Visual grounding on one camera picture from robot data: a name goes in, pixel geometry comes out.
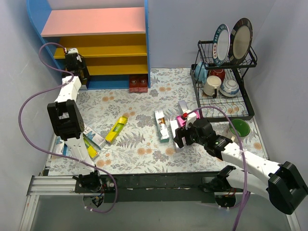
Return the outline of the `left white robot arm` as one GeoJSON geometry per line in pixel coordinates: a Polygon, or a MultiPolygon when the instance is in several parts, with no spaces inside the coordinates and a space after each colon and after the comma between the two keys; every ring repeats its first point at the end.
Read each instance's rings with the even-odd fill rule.
{"type": "Polygon", "coordinates": [[[102,180],[97,170],[87,166],[93,164],[84,143],[84,122],[76,104],[81,81],[89,77],[85,60],[76,48],[65,52],[67,76],[62,79],[63,86],[53,103],[48,104],[47,110],[55,135],[59,136],[70,149],[73,158],[77,159],[79,174],[74,177],[81,187],[91,192],[102,190],[102,180]]]}

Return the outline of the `plain silver toothpaste box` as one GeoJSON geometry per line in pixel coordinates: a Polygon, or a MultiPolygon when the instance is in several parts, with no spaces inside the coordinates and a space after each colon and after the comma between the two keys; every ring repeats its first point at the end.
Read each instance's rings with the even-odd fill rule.
{"type": "MultiPolygon", "coordinates": [[[[170,127],[171,127],[171,131],[172,131],[172,139],[174,139],[175,136],[176,136],[175,131],[179,127],[177,120],[170,120],[170,127]]],[[[173,143],[174,143],[174,146],[175,146],[175,151],[177,153],[179,153],[183,150],[183,148],[180,148],[175,141],[173,143]]]]}

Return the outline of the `yellow toothpaste box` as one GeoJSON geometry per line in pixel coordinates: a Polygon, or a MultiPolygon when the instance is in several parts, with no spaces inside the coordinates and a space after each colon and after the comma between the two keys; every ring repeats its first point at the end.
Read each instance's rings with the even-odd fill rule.
{"type": "Polygon", "coordinates": [[[85,138],[83,138],[83,141],[85,143],[90,158],[95,159],[98,156],[98,152],[91,146],[91,144],[85,138]]]}
{"type": "Polygon", "coordinates": [[[122,131],[123,127],[127,124],[127,121],[128,118],[126,116],[121,116],[105,137],[106,142],[110,144],[113,143],[116,137],[122,131]]]}

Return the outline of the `yellow toothpaste box front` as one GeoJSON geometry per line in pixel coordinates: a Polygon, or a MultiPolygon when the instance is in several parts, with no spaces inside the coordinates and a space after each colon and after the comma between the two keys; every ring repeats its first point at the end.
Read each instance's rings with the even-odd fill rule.
{"type": "Polygon", "coordinates": [[[98,156],[98,152],[91,146],[91,144],[85,138],[83,138],[83,141],[85,143],[90,158],[95,159],[98,156]]]}

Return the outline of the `silver blue R.O box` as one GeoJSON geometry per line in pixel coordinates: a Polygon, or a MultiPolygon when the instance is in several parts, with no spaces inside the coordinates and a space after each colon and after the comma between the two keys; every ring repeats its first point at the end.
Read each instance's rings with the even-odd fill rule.
{"type": "Polygon", "coordinates": [[[94,143],[100,150],[106,145],[106,140],[98,132],[94,131],[87,124],[84,124],[83,134],[85,137],[94,143]]]}

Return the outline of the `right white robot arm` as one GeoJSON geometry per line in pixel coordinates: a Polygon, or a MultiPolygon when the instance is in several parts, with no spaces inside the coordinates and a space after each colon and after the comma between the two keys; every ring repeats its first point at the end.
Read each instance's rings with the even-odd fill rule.
{"type": "Polygon", "coordinates": [[[293,163],[280,164],[242,151],[237,143],[218,135],[206,118],[195,120],[188,128],[177,128],[174,142],[180,148],[197,143],[209,155],[233,164],[227,174],[218,178],[218,187],[223,191],[242,188],[268,199],[287,215],[308,194],[308,187],[293,163]]]}

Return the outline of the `silver teal toothpaste box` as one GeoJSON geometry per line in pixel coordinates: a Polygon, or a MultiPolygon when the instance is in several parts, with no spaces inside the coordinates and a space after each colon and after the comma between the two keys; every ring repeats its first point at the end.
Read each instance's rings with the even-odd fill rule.
{"type": "Polygon", "coordinates": [[[158,136],[161,143],[169,142],[169,132],[167,129],[166,119],[163,110],[155,110],[154,116],[156,120],[158,136]]]}

